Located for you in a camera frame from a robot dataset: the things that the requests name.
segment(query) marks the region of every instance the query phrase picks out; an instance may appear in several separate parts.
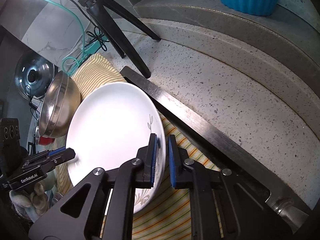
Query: striped cloth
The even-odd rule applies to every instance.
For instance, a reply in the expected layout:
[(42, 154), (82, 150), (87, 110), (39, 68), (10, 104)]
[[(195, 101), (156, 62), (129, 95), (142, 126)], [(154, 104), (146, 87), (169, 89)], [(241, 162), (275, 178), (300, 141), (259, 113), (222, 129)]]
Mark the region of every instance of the striped cloth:
[[(121, 74), (99, 53), (92, 55), (73, 75), (81, 93), (81, 100), (101, 85), (122, 81)], [(179, 132), (161, 113), (160, 117), (166, 138), (174, 134), (179, 147), (187, 150), (189, 157), (202, 163), (206, 168), (219, 169), (205, 157), (189, 140)], [(57, 149), (66, 144), (66, 136), (58, 138), (50, 149)], [(56, 167), (57, 191), (66, 194), (72, 187), (67, 164)], [(220, 216), (217, 209), (220, 233), (223, 237)], [(106, 216), (103, 220), (101, 235)], [(188, 190), (175, 190), (171, 187), (168, 158), (162, 183), (153, 200), (133, 218), (132, 239), (134, 240), (182, 240), (191, 239), (191, 217)]]

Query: speckled countertop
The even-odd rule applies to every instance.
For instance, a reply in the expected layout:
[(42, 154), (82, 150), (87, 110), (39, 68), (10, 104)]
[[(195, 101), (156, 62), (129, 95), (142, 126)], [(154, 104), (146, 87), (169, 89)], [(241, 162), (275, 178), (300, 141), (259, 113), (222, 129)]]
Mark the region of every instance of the speckled countertop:
[[(320, 196), (320, 142), (306, 123), (258, 82), (196, 50), (125, 32), (149, 79), (204, 117), (286, 182), (311, 208)], [(128, 65), (108, 45), (118, 70)]]

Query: teal cable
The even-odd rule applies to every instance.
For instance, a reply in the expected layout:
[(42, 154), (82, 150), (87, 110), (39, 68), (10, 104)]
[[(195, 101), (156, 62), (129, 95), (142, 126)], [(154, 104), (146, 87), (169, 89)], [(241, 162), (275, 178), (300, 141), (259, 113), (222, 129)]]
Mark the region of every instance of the teal cable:
[[(51, 0), (44, 0), (44, 1), (49, 2), (49, 3), (53, 4), (53, 5), (56, 5), (56, 6), (60, 7), (61, 9), (65, 10), (66, 12), (72, 14), (72, 16), (77, 20), (77, 22), (78, 22), (79, 25), (81, 26), (81, 31), (82, 31), (82, 55), (81, 55), (81, 59), (78, 61), (75, 57), (69, 56), (69, 57), (66, 57), (66, 58), (64, 58), (64, 59), (62, 60), (62, 71), (63, 71), (64, 73), (66, 73), (68, 76), (71, 76), (71, 75), (73, 75), (73, 74), (76, 72), (76, 70), (77, 70), (78, 67), (80, 66), (81, 62), (85, 59), (85, 55), (84, 55), (84, 49), (85, 49), (85, 47), (84, 47), (84, 46), (85, 46), (84, 28), (83, 28), (82, 23), (81, 23), (81, 21), (79, 20), (78, 16), (75, 15), (72, 11), (70, 11), (69, 9), (65, 8), (63, 5), (61, 5), (61, 4), (59, 4), (59, 3), (56, 3), (56, 2), (54, 2), (54, 1), (51, 1)], [(65, 68), (64, 68), (64, 66), (63, 66), (64, 63), (65, 63), (68, 59), (73, 59), (73, 60), (75, 61), (75, 66), (74, 66), (74, 67), (71, 67), (69, 72), (66, 71)]]

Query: white plate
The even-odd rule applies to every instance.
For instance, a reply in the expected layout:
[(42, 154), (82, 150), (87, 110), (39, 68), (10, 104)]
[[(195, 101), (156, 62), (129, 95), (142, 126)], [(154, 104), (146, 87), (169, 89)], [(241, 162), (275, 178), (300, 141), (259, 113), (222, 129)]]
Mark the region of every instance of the white plate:
[(108, 171), (134, 158), (148, 145), (150, 133), (158, 137), (155, 183), (151, 189), (136, 189), (134, 213), (151, 201), (161, 183), (166, 155), (162, 122), (138, 87), (125, 82), (99, 87), (80, 104), (69, 127), (66, 147), (76, 152), (68, 162), (72, 184), (94, 168)]

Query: black tripod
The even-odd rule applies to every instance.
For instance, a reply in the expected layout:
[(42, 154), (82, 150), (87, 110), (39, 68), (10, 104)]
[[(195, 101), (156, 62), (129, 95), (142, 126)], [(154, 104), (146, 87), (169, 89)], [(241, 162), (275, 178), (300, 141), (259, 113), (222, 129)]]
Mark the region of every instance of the black tripod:
[(109, 8), (132, 23), (153, 40), (159, 41), (161, 39), (137, 17), (114, 0), (78, 0), (78, 2), (83, 7), (87, 8), (89, 15), (96, 22), (103, 34), (109, 39), (110, 43), (119, 53), (121, 58), (124, 58), (126, 54), (141, 74), (144, 77), (149, 78), (151, 76), (150, 70), (104, 7)]

